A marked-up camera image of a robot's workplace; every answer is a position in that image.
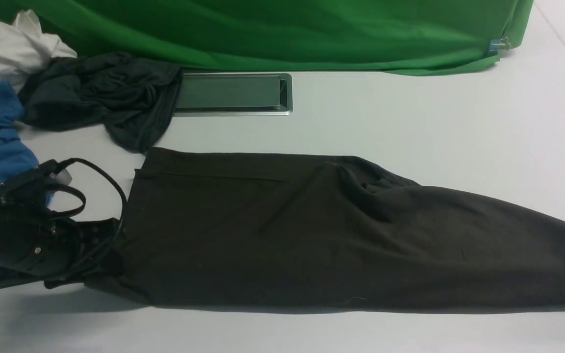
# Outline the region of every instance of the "black cable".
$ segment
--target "black cable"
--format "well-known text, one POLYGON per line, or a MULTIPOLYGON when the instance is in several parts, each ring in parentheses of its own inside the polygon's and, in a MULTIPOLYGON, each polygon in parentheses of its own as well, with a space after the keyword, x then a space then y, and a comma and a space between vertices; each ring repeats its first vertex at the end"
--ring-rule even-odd
POLYGON ((66 169, 67 167, 69 167, 70 165, 72 165, 74 163, 80 163, 80 164, 86 165, 87 167, 95 170, 97 173, 102 175, 103 178, 107 179, 108 182, 110 183, 110 185, 112 185, 112 187, 114 187, 115 190, 117 190, 117 192, 119 193, 119 197, 121 197, 121 217, 119 217, 119 223, 117 224, 117 229, 115 230, 112 237, 106 238, 101 243, 97 244, 87 254, 85 254, 83 257, 81 257, 76 262, 74 262, 72 264, 72 266, 69 267, 69 269, 62 271, 60 273, 43 275, 43 276, 39 276, 39 277, 32 277, 32 278, 28 278, 28 279, 21 279, 19 281, 13 281, 13 282, 8 282, 8 283, 0 283, 0 289, 10 288, 10 287, 14 287, 14 286, 21 286, 23 284, 30 284, 30 283, 35 283, 35 282, 56 281, 56 280, 60 280, 60 279, 65 279, 66 277, 69 277, 70 275, 74 275, 76 273, 87 271, 87 270, 93 268, 93 266, 96 266, 96 264, 98 264, 99 261, 101 261, 101 259, 103 259, 103 257, 112 248, 112 245, 117 240, 117 237, 119 237, 119 234, 121 234, 121 232, 123 231, 124 218, 125 218, 124 215, 125 215, 125 211, 126 211, 126 203, 128 202, 128 199, 126 198, 126 194, 124 193, 123 189, 119 186, 119 184, 115 181, 115 179, 113 179, 110 175, 108 175, 106 172, 104 172, 104 170, 97 167, 97 165, 94 165, 90 161, 87 161, 86 159, 81 159, 81 158, 67 159, 67 160, 59 163, 59 166, 60 166, 59 172, 61 172, 62 170, 66 169))

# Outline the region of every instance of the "green fabric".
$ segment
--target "green fabric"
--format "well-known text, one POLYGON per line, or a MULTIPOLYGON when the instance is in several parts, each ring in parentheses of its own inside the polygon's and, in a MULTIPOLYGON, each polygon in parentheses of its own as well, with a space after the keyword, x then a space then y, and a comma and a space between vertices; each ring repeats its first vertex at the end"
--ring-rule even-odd
POLYGON ((126 50, 216 70, 486 69, 522 42, 533 0, 0 0, 33 9, 80 54, 126 50))

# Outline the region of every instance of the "clothing pile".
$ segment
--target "clothing pile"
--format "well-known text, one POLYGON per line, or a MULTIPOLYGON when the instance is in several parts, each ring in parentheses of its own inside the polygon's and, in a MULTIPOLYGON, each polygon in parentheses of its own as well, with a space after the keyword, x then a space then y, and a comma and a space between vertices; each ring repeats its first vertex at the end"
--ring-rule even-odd
POLYGON ((180 84, 175 63, 122 52, 77 58, 31 10, 0 22, 0 183, 38 164, 17 121, 51 131, 101 123, 119 146, 145 153, 171 122, 180 84))

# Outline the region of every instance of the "white table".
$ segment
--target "white table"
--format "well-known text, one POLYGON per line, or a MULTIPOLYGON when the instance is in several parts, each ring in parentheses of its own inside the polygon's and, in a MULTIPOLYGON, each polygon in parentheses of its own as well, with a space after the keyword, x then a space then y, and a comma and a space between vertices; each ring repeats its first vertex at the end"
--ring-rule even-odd
MULTIPOLYGON (((416 78, 295 73, 287 117, 175 118, 160 147, 190 152, 355 154, 426 185, 485 194, 565 220, 565 47, 537 10, 524 45, 488 72, 416 78)), ((143 156, 101 126, 22 131, 43 161, 71 156, 129 190, 143 156)), ((119 215, 101 177, 71 168, 80 220, 119 215)), ((57 208, 75 201, 58 197, 57 208)), ((565 312, 273 315, 132 309, 72 285, 0 291, 0 353, 565 352, 565 312)))

